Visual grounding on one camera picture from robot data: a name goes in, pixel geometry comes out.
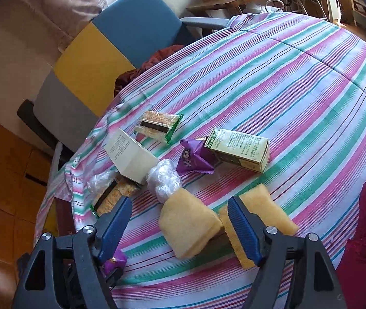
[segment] purple candy wrapper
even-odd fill
[[[109,275],[115,268],[120,267],[124,269],[126,267],[127,257],[120,249],[116,249],[111,259],[108,259],[103,264],[104,275]]]
[[[204,147],[205,139],[182,139],[180,144],[184,146],[179,158],[176,171],[179,175],[190,172],[213,174],[216,156]]]

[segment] chair armrest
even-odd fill
[[[40,137],[49,147],[53,150],[56,149],[58,143],[57,138],[43,126],[40,121],[35,117],[34,103],[30,100],[24,100],[17,110],[17,116],[38,136]],[[68,147],[63,145],[61,150],[60,161],[66,163],[73,156],[74,152]]]
[[[227,27],[229,20],[213,17],[183,17],[180,21],[187,27],[221,30]]]

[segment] bedsheet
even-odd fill
[[[317,233],[334,266],[355,231],[366,180],[366,43],[334,24],[293,13],[245,14],[175,53],[120,92],[49,186],[37,216],[41,234],[54,197],[72,201],[77,230],[93,224],[87,182],[114,169],[103,146],[120,127],[132,134],[145,110],[183,113],[171,145],[138,140],[177,164],[179,140],[221,127],[266,137],[264,174],[219,164],[190,173],[183,186],[217,211],[229,197],[264,183],[300,227]],[[196,257],[177,260],[158,227],[160,203],[147,190],[132,197],[120,241],[129,257],[113,290],[119,308],[240,308],[257,268],[243,270],[225,235]],[[287,264],[275,308],[291,279]]]

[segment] yellow sponge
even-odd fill
[[[217,214],[201,200],[180,188],[160,212],[159,227],[177,258],[192,258],[223,225]]]
[[[249,212],[257,214],[266,226],[272,225],[278,228],[283,234],[290,236],[293,236],[299,230],[299,227],[291,221],[283,209],[274,203],[264,184],[259,184],[240,195],[240,199]],[[219,210],[219,215],[241,266],[245,269],[254,267],[254,262],[246,257],[246,253],[230,222],[227,213],[227,204]]]

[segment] yellow chair cushion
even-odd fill
[[[96,28],[88,24],[57,61],[57,78],[94,114],[113,100],[117,77],[134,66]]]

